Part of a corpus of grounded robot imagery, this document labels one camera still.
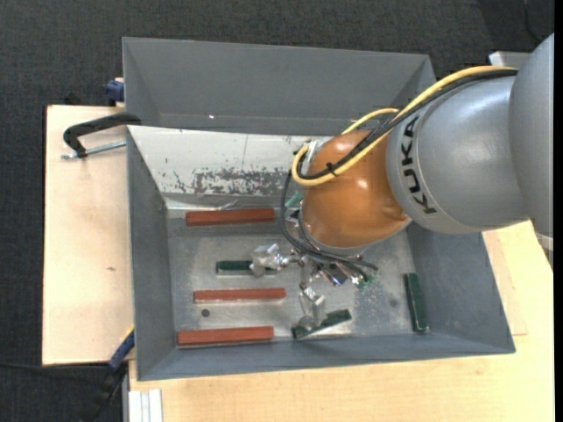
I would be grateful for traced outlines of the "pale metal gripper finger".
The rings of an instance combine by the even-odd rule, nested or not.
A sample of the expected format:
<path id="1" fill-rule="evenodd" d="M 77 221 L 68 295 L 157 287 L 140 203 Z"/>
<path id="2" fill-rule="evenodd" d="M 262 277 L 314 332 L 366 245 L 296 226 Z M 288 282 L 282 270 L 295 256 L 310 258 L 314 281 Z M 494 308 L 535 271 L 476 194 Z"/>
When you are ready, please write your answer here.
<path id="1" fill-rule="evenodd" d="M 250 269 L 254 276 L 277 274 L 290 265 L 290 257 L 281 252 L 277 243 L 261 245 L 252 251 Z"/>
<path id="2" fill-rule="evenodd" d="M 326 318 L 325 297 L 310 286 L 302 285 L 300 288 L 299 302 L 303 316 L 297 325 L 302 329 L 318 329 Z"/>

